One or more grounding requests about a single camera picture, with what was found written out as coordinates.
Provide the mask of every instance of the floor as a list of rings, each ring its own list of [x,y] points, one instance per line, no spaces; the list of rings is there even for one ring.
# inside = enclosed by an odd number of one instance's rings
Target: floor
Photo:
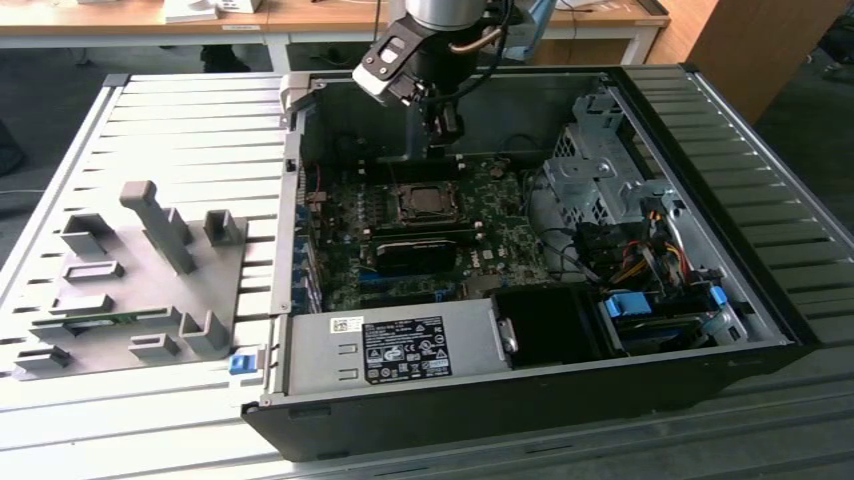
[[[238,45],[234,52],[253,71],[269,70],[261,46]],[[89,49],[90,63],[77,66],[81,53],[80,49],[0,50],[0,117],[29,156],[21,168],[0,177],[0,191],[46,186],[106,73],[201,71],[198,47]],[[301,53],[302,68],[329,68],[317,52]],[[756,130],[841,222],[854,228],[854,83],[820,78],[827,61],[816,55],[801,66]],[[34,193],[0,196],[0,264],[37,201]]]

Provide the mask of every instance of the copper pipe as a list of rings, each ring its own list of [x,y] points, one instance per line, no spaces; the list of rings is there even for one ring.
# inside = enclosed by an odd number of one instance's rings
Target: copper pipe
[[[468,45],[450,44],[449,45],[450,52],[456,53],[457,55],[466,55],[469,53],[474,53],[477,50],[485,47],[489,43],[497,40],[497,37],[500,37],[500,35],[501,35],[501,29],[496,28],[484,36],[481,36],[477,40],[470,42]]]

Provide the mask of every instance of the robotic end effector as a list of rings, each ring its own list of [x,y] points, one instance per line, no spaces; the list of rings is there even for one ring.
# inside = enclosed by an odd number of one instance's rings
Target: robotic end effector
[[[417,105],[430,146],[464,133],[456,103],[489,78],[507,44],[507,30],[524,16],[513,0],[405,0],[405,16],[388,27],[352,73],[380,103]],[[477,52],[497,41],[486,72],[460,84],[477,67]]]

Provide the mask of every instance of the power supply label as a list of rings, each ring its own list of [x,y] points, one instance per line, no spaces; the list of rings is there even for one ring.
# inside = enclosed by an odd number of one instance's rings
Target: power supply label
[[[364,377],[370,385],[450,375],[441,317],[364,323]]]

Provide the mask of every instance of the slotted metal surface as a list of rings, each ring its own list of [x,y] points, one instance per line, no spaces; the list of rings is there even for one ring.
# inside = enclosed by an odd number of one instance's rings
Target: slotted metal surface
[[[815,295],[835,291],[843,297],[808,308],[804,297],[793,297],[807,319],[837,314],[854,321],[847,303],[854,302],[849,237],[833,230],[816,211],[811,194],[791,181],[785,167],[732,112],[715,104],[716,94],[700,76],[679,67],[629,67],[625,71],[649,95],[652,108],[783,288]],[[677,95],[679,100],[659,101],[664,93]],[[640,150],[651,158],[641,145]],[[819,338],[827,343],[840,340],[827,329]]]
[[[208,83],[214,80],[228,82]],[[148,87],[148,83],[165,86]],[[234,145],[212,147],[197,144],[198,137],[177,137],[237,132],[242,128],[237,125],[240,118],[249,124],[268,125],[257,118],[277,115],[276,101],[245,100],[242,94],[260,92],[262,95],[256,98],[272,98],[277,79],[262,74],[137,76],[130,85],[134,93],[124,93],[120,88],[101,92],[33,216],[34,223],[0,274],[0,371],[26,344],[14,343],[17,339],[30,341],[25,329],[31,315],[27,309],[49,295],[49,280],[58,268],[58,258],[51,254],[63,248],[51,233],[66,214],[62,210],[85,210],[97,205],[100,193],[114,188],[113,177],[102,172],[110,172],[118,180],[136,174],[160,178],[161,203],[178,206],[185,218],[194,218],[208,208],[229,208],[237,215],[250,217],[252,243],[242,268],[234,342],[241,346],[266,342],[269,321],[264,317],[276,235],[276,209],[270,205],[277,205],[277,180],[266,167],[280,166],[282,145],[272,135],[277,129],[257,129],[269,135],[262,138],[273,138],[262,144],[252,143],[260,137],[246,143],[232,135]],[[198,93],[193,98],[202,103],[168,103],[161,96],[173,95],[176,88],[186,94]],[[653,96],[665,98],[667,93],[660,89]],[[117,105],[130,95],[137,98],[128,104],[146,106]],[[218,103],[205,97],[210,95]],[[707,107],[716,109],[713,102],[697,99],[681,87],[669,99],[655,104],[663,108],[660,111],[669,108],[671,112],[675,109],[689,115],[708,114]],[[181,119],[198,121],[174,123]],[[149,129],[148,134],[117,125],[148,121],[153,123],[138,124]],[[170,126],[184,130],[164,131],[166,124],[160,122],[172,122]],[[164,143],[126,140],[144,135],[149,135],[148,140],[176,136]],[[96,145],[108,148],[93,152]],[[721,157],[703,157],[708,161],[704,172],[715,171],[713,158]],[[728,161],[727,168],[737,169],[740,163]],[[753,161],[749,168],[761,165]],[[85,189],[74,190],[77,182],[86,182]],[[731,199],[724,203],[732,208],[797,203],[797,195],[781,179],[772,184],[757,190],[727,187],[721,199]],[[751,199],[749,191],[765,189],[768,193],[756,193]],[[791,268],[825,267],[821,262],[844,251],[816,220],[760,224],[743,230],[760,248],[763,259],[773,265],[791,265],[784,262],[795,253],[789,255],[787,248],[796,247],[795,256],[803,259]],[[837,248],[824,251],[816,247],[828,243]],[[828,345],[833,348],[819,350],[773,375],[745,379],[688,410],[368,458],[294,465],[281,460],[238,418],[238,405],[260,395],[260,378],[229,377],[224,361],[25,383],[0,378],[0,465],[9,478],[408,479],[497,475],[543,479],[728,479],[752,475],[783,478],[789,470],[795,472],[785,478],[803,478],[800,474],[848,478],[854,456],[854,322],[848,321],[854,285],[791,295],[811,316],[821,338],[833,339]],[[632,388],[641,386],[627,385],[627,401]]]

